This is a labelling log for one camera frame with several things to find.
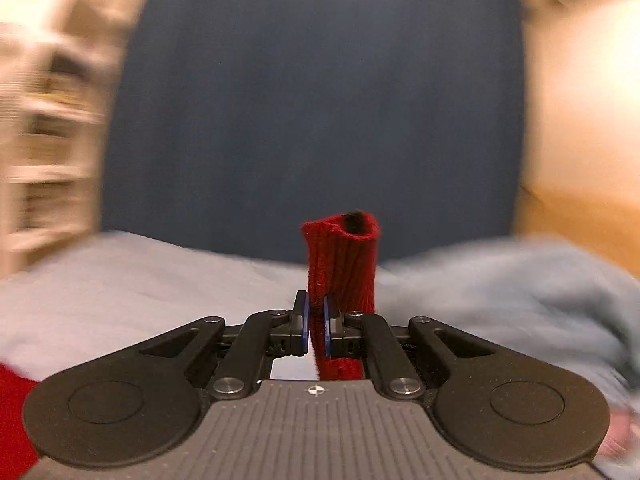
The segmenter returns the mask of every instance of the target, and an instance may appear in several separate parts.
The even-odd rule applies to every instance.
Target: red sock
[[[323,300],[331,294],[342,312],[374,311],[376,248],[380,228],[362,212],[332,216],[302,226],[308,246],[311,343],[321,380],[363,378],[357,359],[330,359],[324,352]]]
[[[37,383],[0,364],[0,480],[16,480],[38,459],[22,426],[22,405]]]

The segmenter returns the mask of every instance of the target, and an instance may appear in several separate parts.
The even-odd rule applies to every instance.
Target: crosshair marking
[[[322,386],[320,386],[320,384],[315,384],[314,386],[310,387],[307,391],[314,397],[317,397],[318,395],[322,395],[325,392],[328,392],[329,390],[327,390],[326,388],[323,388]]]

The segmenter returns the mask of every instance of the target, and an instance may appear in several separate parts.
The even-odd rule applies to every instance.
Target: blanket
[[[42,380],[199,317],[234,324],[289,306],[306,278],[304,266],[103,235],[0,285],[0,356]],[[614,410],[630,405],[640,286],[571,245],[505,239],[430,251],[379,267],[375,295],[391,324],[434,317],[586,377]],[[272,376],[312,379],[314,358],[276,360]],[[607,467],[616,480],[640,477],[634,464]]]

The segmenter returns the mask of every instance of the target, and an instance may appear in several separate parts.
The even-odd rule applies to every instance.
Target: ribbed gray surface
[[[310,393],[322,386],[319,395]],[[75,470],[42,459],[24,480],[594,480],[590,466],[544,474],[493,469],[451,447],[411,402],[369,381],[265,381],[214,404],[183,444],[145,464]]]

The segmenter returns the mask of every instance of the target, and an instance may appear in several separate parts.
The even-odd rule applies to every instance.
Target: wooden furniture
[[[145,0],[0,0],[0,277],[97,228],[102,147]]]

